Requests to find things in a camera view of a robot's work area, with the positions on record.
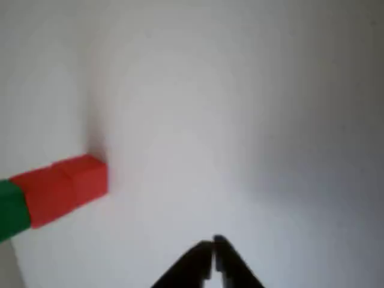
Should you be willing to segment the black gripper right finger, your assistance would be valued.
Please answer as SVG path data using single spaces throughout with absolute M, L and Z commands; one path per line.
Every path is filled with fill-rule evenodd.
M 226 237 L 215 235 L 213 240 L 215 267 L 221 273 L 223 287 L 265 288 Z

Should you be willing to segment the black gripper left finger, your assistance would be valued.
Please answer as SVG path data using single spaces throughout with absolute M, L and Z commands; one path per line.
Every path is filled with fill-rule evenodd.
M 214 246 L 200 241 L 184 253 L 153 285 L 153 288 L 201 288 L 211 277 Z

